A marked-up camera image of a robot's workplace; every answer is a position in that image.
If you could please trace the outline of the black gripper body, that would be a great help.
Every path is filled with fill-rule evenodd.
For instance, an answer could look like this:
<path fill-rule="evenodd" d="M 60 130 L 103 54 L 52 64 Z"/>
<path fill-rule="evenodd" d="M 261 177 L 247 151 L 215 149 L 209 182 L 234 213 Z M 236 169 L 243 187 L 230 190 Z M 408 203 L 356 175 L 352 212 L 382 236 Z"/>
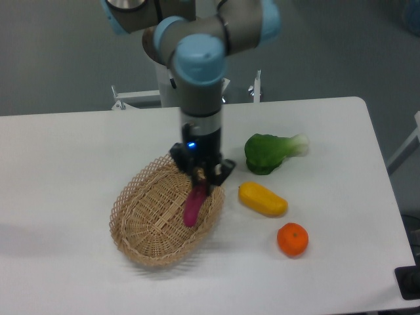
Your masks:
<path fill-rule="evenodd" d="M 198 167 L 209 169 L 221 162 L 221 129 L 206 135 L 195 135 L 193 125 L 185 123 L 181 129 L 182 143 L 187 144 L 195 153 Z"/>

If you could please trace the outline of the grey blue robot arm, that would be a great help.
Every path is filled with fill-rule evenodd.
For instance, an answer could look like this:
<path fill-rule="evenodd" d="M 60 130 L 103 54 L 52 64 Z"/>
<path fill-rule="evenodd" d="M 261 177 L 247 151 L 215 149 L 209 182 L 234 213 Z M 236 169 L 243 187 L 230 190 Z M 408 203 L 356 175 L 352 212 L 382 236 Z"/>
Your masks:
<path fill-rule="evenodd" d="M 222 80 L 226 58 L 274 40 L 280 11 L 273 1 L 217 1 L 196 16 L 194 1 L 103 1 L 119 34 L 151 29 L 157 60 L 171 73 L 180 108 L 181 142 L 170 155 L 192 186 L 210 193 L 235 168 L 221 154 Z"/>

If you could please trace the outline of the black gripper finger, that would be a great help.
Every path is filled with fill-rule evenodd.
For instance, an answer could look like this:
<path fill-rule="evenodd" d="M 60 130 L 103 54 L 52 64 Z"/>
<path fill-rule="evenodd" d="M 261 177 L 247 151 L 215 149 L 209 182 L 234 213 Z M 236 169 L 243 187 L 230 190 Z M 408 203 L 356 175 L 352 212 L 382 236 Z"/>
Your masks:
<path fill-rule="evenodd" d="M 169 154 L 178 170 L 190 178 L 192 188 L 195 188 L 200 183 L 200 179 L 194 150 L 187 144 L 177 142 L 171 147 Z"/>
<path fill-rule="evenodd" d="M 211 194 L 215 187 L 221 186 L 231 175 L 236 167 L 236 162 L 231 159 L 223 159 L 220 163 L 212 165 L 206 170 L 206 193 Z"/>

